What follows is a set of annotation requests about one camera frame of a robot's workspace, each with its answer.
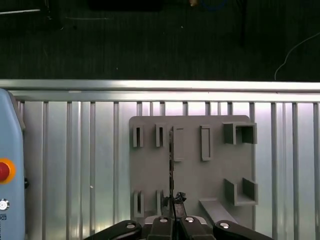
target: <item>small silver knob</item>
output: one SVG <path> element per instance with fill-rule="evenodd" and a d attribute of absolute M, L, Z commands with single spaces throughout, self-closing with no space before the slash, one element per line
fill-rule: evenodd
<path fill-rule="evenodd" d="M 225 223 L 225 222 L 220 223 L 220 227 L 222 227 L 222 228 L 224 228 L 224 229 L 230 228 L 229 224 L 228 224 L 228 223 Z"/>
<path fill-rule="evenodd" d="M 193 223 L 195 221 L 192 217 L 186 217 L 185 220 L 189 223 Z"/>
<path fill-rule="evenodd" d="M 2 198 L 0 200 L 0 211 L 5 211 L 10 207 L 10 203 L 7 199 Z"/>
<path fill-rule="evenodd" d="M 129 224 L 129 225 L 126 226 L 126 228 L 127 228 L 127 229 L 134 229 L 134 228 L 135 228 L 135 225 Z"/>
<path fill-rule="evenodd" d="M 160 219 L 160 223 L 166 223 L 166 222 L 168 222 L 168 220 L 166 218 L 161 218 Z"/>

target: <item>blue control box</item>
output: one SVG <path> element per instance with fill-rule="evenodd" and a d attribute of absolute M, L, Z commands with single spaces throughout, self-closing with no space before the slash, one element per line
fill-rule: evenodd
<path fill-rule="evenodd" d="M 15 104 L 0 89 L 0 240 L 25 239 L 23 133 Z"/>

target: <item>yellow ring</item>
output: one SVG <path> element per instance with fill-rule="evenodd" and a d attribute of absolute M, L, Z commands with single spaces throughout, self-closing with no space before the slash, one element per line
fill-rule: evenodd
<path fill-rule="evenodd" d="M 8 184 L 8 183 L 10 183 L 12 181 L 12 179 L 14 179 L 14 177 L 16 175 L 16 166 L 8 158 L 0 158 L 0 163 L 6 164 L 10 169 L 9 176 L 7 177 L 6 180 L 0 181 L 0 184 Z"/>

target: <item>white cable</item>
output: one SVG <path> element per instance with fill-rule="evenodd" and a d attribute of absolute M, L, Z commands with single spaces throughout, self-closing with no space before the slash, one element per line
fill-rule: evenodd
<path fill-rule="evenodd" d="M 279 72 L 279 70 L 286 65 L 287 60 L 289 55 L 291 54 L 291 52 L 296 49 L 298 46 L 300 46 L 301 44 L 305 43 L 306 41 L 309 41 L 310 39 L 313 39 L 315 37 L 317 37 L 318 35 L 320 35 L 320 32 L 316 33 L 315 35 L 308 37 L 307 39 L 303 40 L 302 42 L 298 43 L 297 45 L 295 45 L 293 48 L 291 48 L 291 50 L 288 52 L 288 54 L 285 56 L 284 62 L 278 67 L 278 69 L 275 71 L 274 73 L 274 81 L 277 81 L 277 73 Z"/>

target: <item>horizontal metal bar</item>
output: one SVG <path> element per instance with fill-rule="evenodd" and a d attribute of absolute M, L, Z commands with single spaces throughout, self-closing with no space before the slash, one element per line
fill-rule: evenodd
<path fill-rule="evenodd" d="M 37 12 L 41 12 L 41 9 L 0 11 L 0 15 L 29 14 L 29 13 L 37 13 Z"/>
<path fill-rule="evenodd" d="M 249 81 L 0 79 L 0 88 L 7 90 L 320 93 L 320 83 Z"/>
<path fill-rule="evenodd" d="M 10 91 L 19 101 L 315 103 L 320 94 L 228 91 Z"/>

